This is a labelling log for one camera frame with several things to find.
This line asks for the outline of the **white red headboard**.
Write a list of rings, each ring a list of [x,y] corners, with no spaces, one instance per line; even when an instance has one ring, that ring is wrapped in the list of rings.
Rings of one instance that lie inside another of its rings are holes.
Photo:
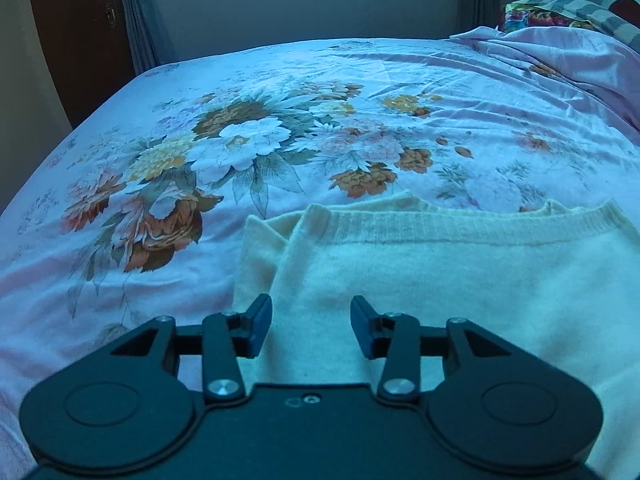
[[[640,27],[640,0],[603,0],[602,6],[629,24]]]

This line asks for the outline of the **dark wooden door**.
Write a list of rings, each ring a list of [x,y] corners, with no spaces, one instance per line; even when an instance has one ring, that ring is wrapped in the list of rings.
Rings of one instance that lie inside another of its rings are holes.
[[[78,127],[134,79],[122,0],[30,0],[66,118]]]

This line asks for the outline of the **striped colourful pillow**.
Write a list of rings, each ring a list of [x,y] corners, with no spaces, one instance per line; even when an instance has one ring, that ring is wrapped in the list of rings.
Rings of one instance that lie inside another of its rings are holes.
[[[639,13],[630,18],[589,0],[516,0],[501,10],[498,29],[515,32],[529,27],[573,27],[613,37],[639,52]]]

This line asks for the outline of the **pink blanket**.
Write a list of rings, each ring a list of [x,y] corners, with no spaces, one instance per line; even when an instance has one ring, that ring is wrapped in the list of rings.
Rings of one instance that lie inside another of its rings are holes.
[[[554,73],[601,101],[639,141],[639,53],[602,32],[569,27],[529,27],[498,32],[477,27],[449,38],[487,55],[521,58]]]

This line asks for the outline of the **left grey curtain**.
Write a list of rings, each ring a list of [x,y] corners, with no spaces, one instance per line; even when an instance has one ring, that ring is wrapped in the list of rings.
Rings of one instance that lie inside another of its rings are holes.
[[[122,0],[132,65],[137,75],[175,58],[156,0]]]

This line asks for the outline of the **floral bed sheet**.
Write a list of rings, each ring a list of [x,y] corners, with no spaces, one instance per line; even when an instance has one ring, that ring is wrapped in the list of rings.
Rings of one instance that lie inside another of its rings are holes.
[[[27,391],[159,315],[232,311],[244,226],[409,193],[455,210],[614,202],[639,232],[639,141],[521,58],[445,40],[314,40],[149,70],[1,216],[1,474],[34,466]]]

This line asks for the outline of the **cream knitted sweater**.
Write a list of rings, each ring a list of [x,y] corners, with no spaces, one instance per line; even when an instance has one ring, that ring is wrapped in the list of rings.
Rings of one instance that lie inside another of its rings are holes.
[[[233,305],[272,299],[247,382],[373,382],[352,298],[443,326],[467,318],[593,388],[604,424],[589,457],[639,472],[639,232],[614,202],[532,212],[442,209],[404,193],[248,218]]]

